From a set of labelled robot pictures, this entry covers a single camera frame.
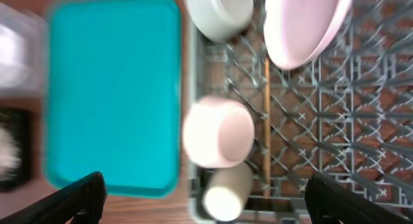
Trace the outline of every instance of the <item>ceramic cup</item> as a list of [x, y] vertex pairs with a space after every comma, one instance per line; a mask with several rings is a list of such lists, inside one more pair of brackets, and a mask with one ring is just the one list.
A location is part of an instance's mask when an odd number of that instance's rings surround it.
[[183, 125], [188, 157], [200, 167], [233, 167], [249, 154], [254, 122], [241, 103], [207, 96], [192, 105]]
[[185, 0], [185, 3], [197, 28], [218, 43], [247, 27], [254, 9], [253, 0]]
[[236, 219], [247, 203], [252, 183], [252, 171], [245, 163], [218, 169], [203, 196], [205, 210], [219, 221]]

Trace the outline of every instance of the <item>plastic tray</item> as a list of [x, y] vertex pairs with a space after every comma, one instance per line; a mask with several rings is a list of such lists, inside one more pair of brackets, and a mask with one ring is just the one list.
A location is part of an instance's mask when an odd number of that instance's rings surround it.
[[[264, 0], [244, 35], [207, 41], [188, 25], [189, 104], [205, 94], [244, 103], [256, 120], [247, 159], [254, 188], [235, 222], [297, 223], [307, 218], [300, 189], [315, 172], [384, 207], [412, 218], [413, 0], [355, 0], [335, 40], [300, 69], [271, 66], [272, 177], [263, 177], [263, 109], [267, 54]], [[189, 211], [214, 223], [201, 200], [213, 170], [189, 166]], [[270, 199], [263, 188], [270, 186]]]
[[181, 13], [173, 0], [79, 0], [50, 17], [46, 175], [102, 172], [108, 193], [161, 198], [179, 175]]

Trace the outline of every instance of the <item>plastic container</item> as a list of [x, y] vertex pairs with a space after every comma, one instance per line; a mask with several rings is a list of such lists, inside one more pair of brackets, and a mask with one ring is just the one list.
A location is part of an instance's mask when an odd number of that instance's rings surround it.
[[218, 43], [242, 31], [254, 9], [253, 0], [185, 0], [185, 4], [198, 29]]
[[183, 126], [188, 157], [205, 168], [241, 163], [254, 141], [254, 122], [241, 103], [207, 96], [193, 104]]
[[0, 3], [0, 97], [40, 96], [45, 22]]
[[46, 176], [102, 172], [109, 194], [162, 198], [179, 176], [181, 13], [173, 0], [73, 0], [50, 16]]

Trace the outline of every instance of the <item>white bowl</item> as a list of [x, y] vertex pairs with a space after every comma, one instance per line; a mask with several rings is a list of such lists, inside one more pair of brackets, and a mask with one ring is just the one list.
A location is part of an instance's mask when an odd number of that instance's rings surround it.
[[222, 43], [250, 23], [253, 0], [185, 0], [194, 24], [207, 38]]

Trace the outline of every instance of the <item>mug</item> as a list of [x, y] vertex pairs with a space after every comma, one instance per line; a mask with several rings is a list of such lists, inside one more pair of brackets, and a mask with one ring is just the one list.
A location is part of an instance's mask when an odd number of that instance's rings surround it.
[[218, 169], [203, 196], [207, 213], [219, 221], [232, 221], [243, 211], [251, 193], [253, 177], [246, 163]]
[[183, 125], [188, 157], [200, 167], [233, 167], [249, 154], [254, 122], [241, 103], [207, 96], [192, 105]]

